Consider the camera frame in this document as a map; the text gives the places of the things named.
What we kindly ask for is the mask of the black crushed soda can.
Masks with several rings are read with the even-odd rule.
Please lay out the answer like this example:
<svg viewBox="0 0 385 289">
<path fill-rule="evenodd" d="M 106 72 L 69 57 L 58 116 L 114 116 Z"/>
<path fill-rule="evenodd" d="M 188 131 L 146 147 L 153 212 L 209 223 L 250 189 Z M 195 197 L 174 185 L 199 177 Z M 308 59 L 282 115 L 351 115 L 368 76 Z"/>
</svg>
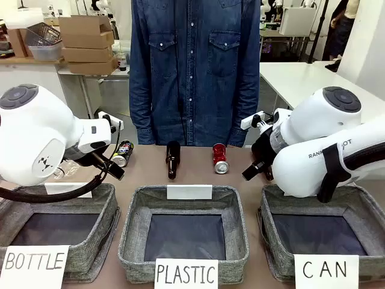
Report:
<svg viewBox="0 0 385 289">
<path fill-rule="evenodd" d="M 111 160 L 116 163 L 116 165 L 118 165 L 119 167 L 126 167 L 133 150 L 133 143 L 129 140 L 123 140 L 119 144 Z"/>
</svg>

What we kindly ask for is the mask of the flat cardboard box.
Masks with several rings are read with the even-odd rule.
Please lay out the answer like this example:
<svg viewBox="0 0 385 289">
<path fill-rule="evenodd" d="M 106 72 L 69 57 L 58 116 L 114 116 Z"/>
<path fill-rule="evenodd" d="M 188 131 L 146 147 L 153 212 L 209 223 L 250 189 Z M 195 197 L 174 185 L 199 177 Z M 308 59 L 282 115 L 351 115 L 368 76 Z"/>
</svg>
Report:
<svg viewBox="0 0 385 289">
<path fill-rule="evenodd" d="M 104 49 L 114 44 L 112 31 L 99 35 L 62 34 L 61 37 L 67 48 Z"/>
<path fill-rule="evenodd" d="M 100 63 L 68 63 L 68 67 L 72 73 L 81 75 L 110 75 L 118 67 L 118 61 L 112 57 Z"/>
<path fill-rule="evenodd" d="M 103 49 L 64 47 L 62 53 L 64 59 L 70 63 L 104 63 L 113 57 L 110 47 Z"/>
</svg>

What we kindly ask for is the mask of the white table with metal legs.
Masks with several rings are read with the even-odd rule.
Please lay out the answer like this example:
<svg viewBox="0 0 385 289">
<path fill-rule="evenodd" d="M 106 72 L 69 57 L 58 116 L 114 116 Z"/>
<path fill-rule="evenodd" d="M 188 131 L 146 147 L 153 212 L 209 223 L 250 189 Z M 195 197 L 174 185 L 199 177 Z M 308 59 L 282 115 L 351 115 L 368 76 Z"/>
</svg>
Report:
<svg viewBox="0 0 385 289">
<path fill-rule="evenodd" d="M 80 75 L 64 67 L 57 70 L 67 105 L 80 118 L 98 111 L 129 116 L 129 69 L 110 75 Z"/>
</svg>

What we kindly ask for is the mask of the black mesh basket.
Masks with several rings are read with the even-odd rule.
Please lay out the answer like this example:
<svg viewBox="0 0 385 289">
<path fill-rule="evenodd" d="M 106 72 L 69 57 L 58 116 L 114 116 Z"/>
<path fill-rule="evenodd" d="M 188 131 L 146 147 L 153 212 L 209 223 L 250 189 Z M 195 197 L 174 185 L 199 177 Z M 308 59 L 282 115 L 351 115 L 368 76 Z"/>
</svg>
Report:
<svg viewBox="0 0 385 289">
<path fill-rule="evenodd" d="M 58 30 L 40 22 L 26 29 L 25 41 L 28 46 L 52 46 L 61 42 L 62 38 Z"/>
</svg>

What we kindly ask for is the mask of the white box in background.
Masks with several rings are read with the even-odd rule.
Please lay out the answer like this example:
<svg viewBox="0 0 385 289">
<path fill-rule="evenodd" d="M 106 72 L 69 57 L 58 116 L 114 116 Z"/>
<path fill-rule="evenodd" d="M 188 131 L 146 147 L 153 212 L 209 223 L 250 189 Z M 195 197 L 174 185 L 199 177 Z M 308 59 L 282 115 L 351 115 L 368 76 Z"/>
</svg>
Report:
<svg viewBox="0 0 385 289">
<path fill-rule="evenodd" d="M 286 37 L 310 35 L 317 9 L 309 7 L 285 7 L 279 33 Z"/>
</svg>

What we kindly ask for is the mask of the blank white card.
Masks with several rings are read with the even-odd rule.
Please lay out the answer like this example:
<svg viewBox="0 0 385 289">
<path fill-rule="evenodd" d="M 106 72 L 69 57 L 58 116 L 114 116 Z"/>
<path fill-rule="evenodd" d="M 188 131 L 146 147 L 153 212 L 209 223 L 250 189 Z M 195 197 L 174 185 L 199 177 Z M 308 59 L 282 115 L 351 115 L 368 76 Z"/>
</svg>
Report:
<svg viewBox="0 0 385 289">
<path fill-rule="evenodd" d="M 167 185 L 168 200 L 211 200 L 213 185 Z"/>
<path fill-rule="evenodd" d="M 45 182 L 44 187 L 48 195 L 63 194 L 85 186 L 85 182 Z"/>
</svg>

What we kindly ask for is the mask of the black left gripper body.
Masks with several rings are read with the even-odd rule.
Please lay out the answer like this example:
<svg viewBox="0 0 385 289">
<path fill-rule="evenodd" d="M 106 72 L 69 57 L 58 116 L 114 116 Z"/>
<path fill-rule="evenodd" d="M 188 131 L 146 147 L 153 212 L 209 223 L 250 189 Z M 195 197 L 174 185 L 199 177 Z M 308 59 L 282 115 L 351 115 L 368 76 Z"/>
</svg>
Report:
<svg viewBox="0 0 385 289">
<path fill-rule="evenodd" d="M 103 154 L 99 154 L 97 151 L 93 151 L 85 156 L 85 166 L 93 166 L 100 170 L 108 170 L 109 159 L 104 157 Z"/>
</svg>

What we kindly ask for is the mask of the person's torso denim shirt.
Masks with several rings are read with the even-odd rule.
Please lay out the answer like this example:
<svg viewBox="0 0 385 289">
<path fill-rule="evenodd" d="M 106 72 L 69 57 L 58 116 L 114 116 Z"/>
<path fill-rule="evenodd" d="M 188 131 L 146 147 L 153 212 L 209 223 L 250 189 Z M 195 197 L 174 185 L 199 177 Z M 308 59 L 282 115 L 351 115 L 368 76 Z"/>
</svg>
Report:
<svg viewBox="0 0 385 289">
<path fill-rule="evenodd" d="M 257 0 L 132 0 L 130 67 L 147 73 L 155 144 L 227 146 L 239 75 L 259 72 Z"/>
</svg>

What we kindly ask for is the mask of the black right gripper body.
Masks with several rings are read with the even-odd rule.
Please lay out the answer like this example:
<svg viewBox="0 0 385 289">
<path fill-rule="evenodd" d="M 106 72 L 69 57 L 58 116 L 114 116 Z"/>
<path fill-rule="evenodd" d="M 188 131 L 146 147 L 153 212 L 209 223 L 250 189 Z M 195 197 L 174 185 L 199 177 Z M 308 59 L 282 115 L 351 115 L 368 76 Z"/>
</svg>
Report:
<svg viewBox="0 0 385 289">
<path fill-rule="evenodd" d="M 264 163 L 266 165 L 272 165 L 273 163 L 273 149 L 270 143 L 270 135 L 271 131 L 263 132 L 251 147 L 254 161 L 257 164 Z"/>
</svg>

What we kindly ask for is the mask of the clear plastic bottle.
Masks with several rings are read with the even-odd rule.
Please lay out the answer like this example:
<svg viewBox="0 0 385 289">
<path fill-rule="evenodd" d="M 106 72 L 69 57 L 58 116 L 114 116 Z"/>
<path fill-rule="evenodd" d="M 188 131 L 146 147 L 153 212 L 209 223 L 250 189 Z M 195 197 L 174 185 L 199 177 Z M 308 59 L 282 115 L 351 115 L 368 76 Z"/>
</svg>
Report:
<svg viewBox="0 0 385 289">
<path fill-rule="evenodd" d="M 68 181 L 81 166 L 72 160 L 63 160 L 49 177 L 50 181 Z"/>
</svg>

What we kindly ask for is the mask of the background person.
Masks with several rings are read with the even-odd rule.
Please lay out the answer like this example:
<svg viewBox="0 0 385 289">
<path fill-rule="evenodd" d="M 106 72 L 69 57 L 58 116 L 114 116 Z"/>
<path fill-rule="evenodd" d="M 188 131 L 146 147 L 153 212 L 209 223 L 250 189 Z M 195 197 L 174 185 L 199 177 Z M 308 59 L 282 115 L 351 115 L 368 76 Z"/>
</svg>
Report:
<svg viewBox="0 0 385 289">
<path fill-rule="evenodd" d="M 328 46 L 329 59 L 343 56 L 359 8 L 360 0 L 340 0 L 335 16 L 330 22 L 333 30 Z"/>
</svg>

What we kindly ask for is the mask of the person's right forearm denim sleeve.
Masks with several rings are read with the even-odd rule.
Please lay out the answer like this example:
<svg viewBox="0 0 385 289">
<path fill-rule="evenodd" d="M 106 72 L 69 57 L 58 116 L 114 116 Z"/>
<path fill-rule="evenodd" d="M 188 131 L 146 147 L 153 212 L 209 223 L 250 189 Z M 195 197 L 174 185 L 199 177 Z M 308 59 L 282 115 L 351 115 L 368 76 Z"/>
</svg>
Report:
<svg viewBox="0 0 385 289">
<path fill-rule="evenodd" d="M 140 145 L 154 145 L 152 129 L 152 97 L 147 73 L 130 67 L 129 108 L 132 123 L 137 129 Z"/>
</svg>

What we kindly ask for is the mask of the grey fabric basket plastic label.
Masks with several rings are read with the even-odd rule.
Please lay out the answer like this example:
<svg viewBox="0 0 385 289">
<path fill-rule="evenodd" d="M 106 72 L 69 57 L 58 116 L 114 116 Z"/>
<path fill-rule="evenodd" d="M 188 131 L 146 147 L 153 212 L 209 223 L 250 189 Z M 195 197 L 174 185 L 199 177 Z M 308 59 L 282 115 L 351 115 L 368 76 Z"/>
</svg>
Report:
<svg viewBox="0 0 385 289">
<path fill-rule="evenodd" d="M 215 259 L 219 284 L 244 280 L 250 256 L 245 217 L 237 190 L 209 186 L 209 199 L 201 189 L 182 198 L 167 196 L 170 187 L 151 185 L 136 189 L 128 209 L 118 257 L 132 284 L 153 282 L 158 258 Z"/>
</svg>

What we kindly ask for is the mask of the clear plastic storage bin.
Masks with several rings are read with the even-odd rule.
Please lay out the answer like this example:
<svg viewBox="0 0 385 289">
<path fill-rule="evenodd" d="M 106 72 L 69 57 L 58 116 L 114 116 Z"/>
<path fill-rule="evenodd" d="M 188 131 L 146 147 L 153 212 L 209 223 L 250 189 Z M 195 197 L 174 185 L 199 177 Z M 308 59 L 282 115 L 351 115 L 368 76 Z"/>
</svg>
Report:
<svg viewBox="0 0 385 289">
<path fill-rule="evenodd" d="M 58 42 L 50 46 L 28 46 L 35 60 L 56 61 L 62 57 L 63 43 Z"/>
</svg>

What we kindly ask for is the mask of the background white robot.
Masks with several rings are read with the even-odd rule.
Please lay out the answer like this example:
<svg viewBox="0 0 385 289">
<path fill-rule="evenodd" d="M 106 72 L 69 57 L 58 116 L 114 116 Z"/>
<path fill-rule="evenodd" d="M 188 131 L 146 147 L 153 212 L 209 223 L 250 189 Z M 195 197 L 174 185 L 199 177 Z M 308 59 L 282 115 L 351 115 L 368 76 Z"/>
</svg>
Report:
<svg viewBox="0 0 385 289">
<path fill-rule="evenodd" d="M 280 21 L 283 0 L 260 0 L 260 19 L 265 22 Z"/>
<path fill-rule="evenodd" d="M 106 16 L 108 14 L 108 1 L 107 0 L 91 0 L 91 12 L 97 15 Z"/>
</svg>

